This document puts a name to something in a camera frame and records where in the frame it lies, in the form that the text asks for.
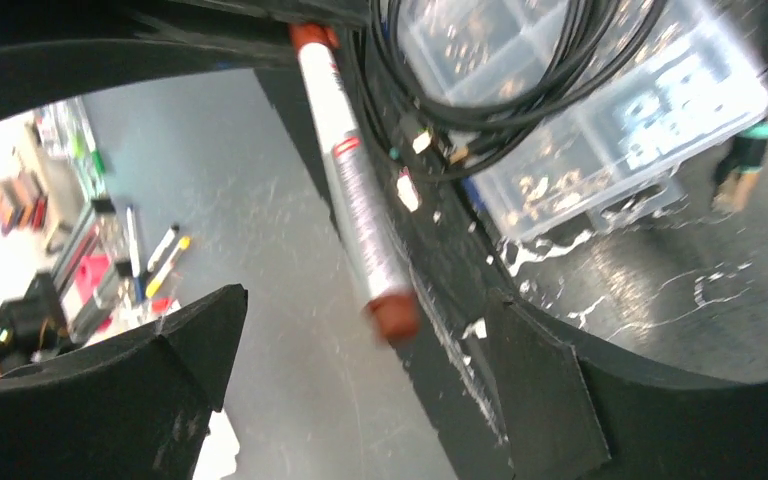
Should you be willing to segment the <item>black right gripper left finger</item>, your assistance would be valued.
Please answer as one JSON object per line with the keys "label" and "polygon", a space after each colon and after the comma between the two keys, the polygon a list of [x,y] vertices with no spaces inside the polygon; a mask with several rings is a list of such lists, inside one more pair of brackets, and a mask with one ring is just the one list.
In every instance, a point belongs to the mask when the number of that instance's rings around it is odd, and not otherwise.
{"label": "black right gripper left finger", "polygon": [[189,479],[248,308],[227,285],[0,378],[0,479]]}

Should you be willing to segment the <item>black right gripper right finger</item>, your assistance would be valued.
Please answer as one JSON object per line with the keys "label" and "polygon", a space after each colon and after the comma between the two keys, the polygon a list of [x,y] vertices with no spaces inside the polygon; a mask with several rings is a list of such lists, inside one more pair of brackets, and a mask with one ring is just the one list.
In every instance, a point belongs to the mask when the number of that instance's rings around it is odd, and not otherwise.
{"label": "black right gripper right finger", "polygon": [[768,479],[768,381],[671,367],[488,294],[489,356],[520,479]]}

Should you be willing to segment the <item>red whiteboard marker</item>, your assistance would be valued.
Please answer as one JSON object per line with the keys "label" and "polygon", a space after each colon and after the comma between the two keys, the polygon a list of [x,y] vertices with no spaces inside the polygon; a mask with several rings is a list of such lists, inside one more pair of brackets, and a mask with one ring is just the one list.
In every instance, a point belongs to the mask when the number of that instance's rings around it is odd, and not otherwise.
{"label": "red whiteboard marker", "polygon": [[364,310],[382,340],[415,336],[420,309],[385,199],[332,53],[332,35],[316,24],[292,24],[296,50],[336,225]]}

